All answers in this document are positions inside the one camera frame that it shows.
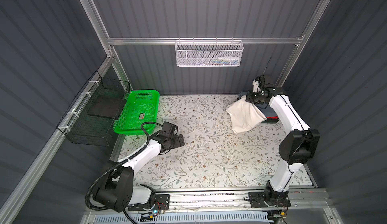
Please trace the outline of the white printed t-shirt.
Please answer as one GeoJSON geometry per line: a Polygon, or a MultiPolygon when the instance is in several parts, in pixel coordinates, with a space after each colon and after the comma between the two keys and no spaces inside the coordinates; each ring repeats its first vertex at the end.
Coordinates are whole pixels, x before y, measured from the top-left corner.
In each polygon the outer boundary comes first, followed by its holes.
{"type": "Polygon", "coordinates": [[[254,104],[246,101],[246,96],[228,105],[226,112],[231,117],[232,131],[235,134],[250,131],[267,117],[254,104]]]}

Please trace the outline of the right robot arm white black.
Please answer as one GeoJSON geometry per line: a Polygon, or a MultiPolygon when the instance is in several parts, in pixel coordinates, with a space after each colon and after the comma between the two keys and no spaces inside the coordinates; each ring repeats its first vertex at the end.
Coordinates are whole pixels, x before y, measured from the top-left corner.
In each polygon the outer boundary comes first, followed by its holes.
{"type": "Polygon", "coordinates": [[[248,91],[246,101],[270,106],[287,133],[279,145],[281,161],[264,191],[264,200],[267,203],[284,199],[296,172],[314,157],[320,133],[304,122],[283,88],[267,83],[264,75],[254,79],[253,90],[248,91]]]}

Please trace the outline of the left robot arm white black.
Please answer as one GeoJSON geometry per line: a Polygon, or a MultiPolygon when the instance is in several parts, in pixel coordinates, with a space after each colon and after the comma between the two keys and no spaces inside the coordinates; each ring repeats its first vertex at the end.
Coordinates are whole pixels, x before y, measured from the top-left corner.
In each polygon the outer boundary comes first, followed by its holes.
{"type": "Polygon", "coordinates": [[[178,126],[145,122],[140,126],[146,142],[134,153],[114,162],[108,161],[102,174],[91,184],[85,195],[90,210],[126,212],[132,205],[151,209],[156,202],[156,191],[146,185],[134,186],[134,178],[142,167],[153,158],[185,145],[178,126]]]}

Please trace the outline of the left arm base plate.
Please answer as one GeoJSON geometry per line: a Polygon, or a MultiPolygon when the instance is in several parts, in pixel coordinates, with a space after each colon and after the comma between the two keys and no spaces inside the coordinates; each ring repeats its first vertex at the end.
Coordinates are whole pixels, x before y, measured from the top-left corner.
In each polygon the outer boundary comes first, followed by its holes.
{"type": "Polygon", "coordinates": [[[146,204],[132,204],[128,206],[128,211],[166,211],[169,210],[170,195],[156,193],[146,204]]]}

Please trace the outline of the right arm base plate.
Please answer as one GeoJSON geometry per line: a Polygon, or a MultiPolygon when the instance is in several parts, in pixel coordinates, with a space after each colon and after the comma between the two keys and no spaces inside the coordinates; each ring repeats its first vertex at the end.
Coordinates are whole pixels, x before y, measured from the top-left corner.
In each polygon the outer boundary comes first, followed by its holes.
{"type": "Polygon", "coordinates": [[[249,192],[248,202],[252,208],[262,207],[285,207],[291,206],[290,199],[288,197],[289,191],[277,192],[266,187],[264,191],[249,192]]]}

